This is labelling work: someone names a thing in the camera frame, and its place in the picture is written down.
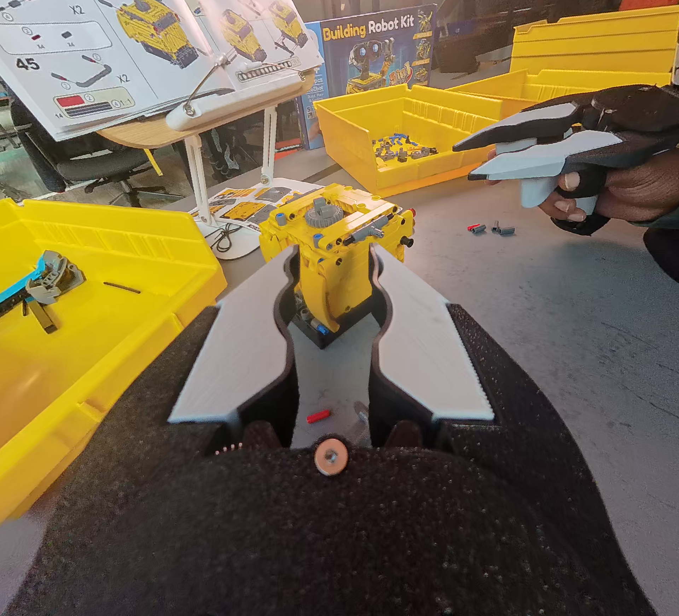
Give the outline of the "blue lego kit box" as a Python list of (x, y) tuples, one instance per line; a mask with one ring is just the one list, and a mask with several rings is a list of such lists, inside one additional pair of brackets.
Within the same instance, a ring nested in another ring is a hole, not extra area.
[(323, 147), (315, 103), (383, 87), (428, 86), (437, 5), (423, 4), (307, 23), (323, 65), (296, 98), (302, 146)]

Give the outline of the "blue and black lego piece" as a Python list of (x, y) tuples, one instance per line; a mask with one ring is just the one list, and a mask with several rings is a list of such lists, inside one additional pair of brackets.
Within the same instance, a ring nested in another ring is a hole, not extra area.
[(54, 305), (85, 281), (84, 273), (66, 256), (46, 250), (29, 274), (1, 292), (1, 316), (18, 305)]

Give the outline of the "person's right hand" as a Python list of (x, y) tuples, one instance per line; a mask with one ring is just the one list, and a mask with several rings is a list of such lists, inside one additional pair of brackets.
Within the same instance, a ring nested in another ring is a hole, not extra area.
[[(586, 212), (576, 199), (584, 197), (582, 171), (560, 176), (556, 189), (539, 205), (559, 221), (582, 222)], [(576, 198), (563, 193), (575, 193)], [(607, 180), (598, 193), (596, 212), (609, 219), (651, 222), (678, 207), (678, 149), (651, 157), (646, 163), (626, 170), (607, 170)]]

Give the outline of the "yellow lego vehicle model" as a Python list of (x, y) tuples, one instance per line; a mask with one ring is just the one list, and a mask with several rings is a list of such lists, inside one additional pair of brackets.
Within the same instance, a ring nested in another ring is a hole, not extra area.
[(371, 310), (369, 247), (376, 242), (404, 261), (416, 211), (343, 184), (293, 191), (260, 223), (267, 262), (289, 246), (300, 251), (293, 322), (327, 348)]

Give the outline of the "lego instruction booklet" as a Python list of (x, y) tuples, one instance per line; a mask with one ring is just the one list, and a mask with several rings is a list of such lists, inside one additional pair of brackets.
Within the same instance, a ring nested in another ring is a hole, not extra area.
[(1, 0), (1, 79), (57, 141), (323, 62), (292, 0)]

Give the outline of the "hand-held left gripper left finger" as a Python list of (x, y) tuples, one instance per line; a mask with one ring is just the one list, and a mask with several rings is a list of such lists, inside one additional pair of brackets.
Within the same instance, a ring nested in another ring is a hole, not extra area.
[(299, 381), (289, 324), (295, 315), (299, 247), (285, 248), (230, 292), (168, 416), (168, 423), (215, 424), (229, 443), (266, 422), (293, 441)]

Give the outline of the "short black lego liftarm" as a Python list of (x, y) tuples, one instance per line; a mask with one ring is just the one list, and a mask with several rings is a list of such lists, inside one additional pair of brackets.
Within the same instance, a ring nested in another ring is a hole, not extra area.
[(26, 299), (24, 304), (26, 305), (27, 310), (36, 318), (44, 332), (52, 334), (58, 330), (56, 323), (48, 314), (46, 306), (35, 299)]

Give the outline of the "pile of small lego pieces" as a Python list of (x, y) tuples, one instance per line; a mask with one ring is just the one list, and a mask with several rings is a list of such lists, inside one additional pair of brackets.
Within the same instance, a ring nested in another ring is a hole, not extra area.
[(379, 168), (395, 163), (416, 162), (439, 154), (436, 147), (420, 145), (407, 134), (400, 132), (372, 139), (371, 145)]

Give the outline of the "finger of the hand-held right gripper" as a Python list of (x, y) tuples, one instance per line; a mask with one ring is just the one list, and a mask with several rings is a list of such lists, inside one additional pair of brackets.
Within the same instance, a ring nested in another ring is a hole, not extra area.
[(580, 122), (583, 109), (580, 103), (563, 102), (518, 112), (462, 139), (452, 150), (459, 153), (497, 144), (564, 136)]
[(473, 170), (469, 180), (517, 180), (525, 208), (537, 207), (556, 189), (560, 176), (603, 166), (622, 137), (584, 130), (539, 145), (535, 138), (496, 145), (497, 155)]

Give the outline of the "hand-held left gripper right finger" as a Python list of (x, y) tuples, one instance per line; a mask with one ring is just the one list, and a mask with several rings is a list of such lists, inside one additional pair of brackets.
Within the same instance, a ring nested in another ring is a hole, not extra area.
[(436, 446), (445, 423), (495, 429), (497, 416), (453, 317), (453, 305), (384, 247), (369, 247), (372, 314), (369, 434), (386, 446), (402, 421)]

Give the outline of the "black office chair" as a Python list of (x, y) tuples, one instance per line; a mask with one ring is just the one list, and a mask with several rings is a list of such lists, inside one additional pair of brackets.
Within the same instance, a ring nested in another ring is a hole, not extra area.
[(122, 192), (109, 204), (139, 208), (142, 196), (167, 202), (181, 199), (164, 186), (131, 185), (133, 177), (156, 171), (150, 152), (119, 145), (98, 133), (55, 141), (18, 96), (11, 89), (7, 91), (10, 116), (21, 146), (48, 190), (64, 193), (69, 184), (86, 182), (84, 191), (90, 194), (98, 187), (115, 183)]

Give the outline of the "yellow sticker sheet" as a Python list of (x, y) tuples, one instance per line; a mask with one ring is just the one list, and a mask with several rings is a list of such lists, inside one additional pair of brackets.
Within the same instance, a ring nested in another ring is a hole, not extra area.
[(319, 188), (317, 184), (282, 178), (275, 179), (273, 185), (227, 187), (209, 198), (208, 211), (217, 223), (259, 230), (259, 225), (268, 219), (275, 208)]

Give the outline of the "white and wooden book stand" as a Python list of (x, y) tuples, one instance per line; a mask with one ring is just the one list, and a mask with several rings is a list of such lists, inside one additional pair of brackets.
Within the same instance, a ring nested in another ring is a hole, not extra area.
[(184, 144), (191, 187), (198, 209), (195, 222), (219, 260), (234, 260), (259, 248), (259, 230), (217, 223), (209, 214), (200, 135), (252, 113), (264, 111), (263, 164), (257, 184), (273, 185), (276, 179), (274, 158), (277, 106), (305, 94), (312, 86), (313, 79), (314, 70), (286, 70), (278, 75), (270, 75), (264, 84), (224, 95), (190, 98), (167, 115), (127, 121), (101, 129), (98, 134), (119, 145), (140, 149), (152, 150), (177, 142)]

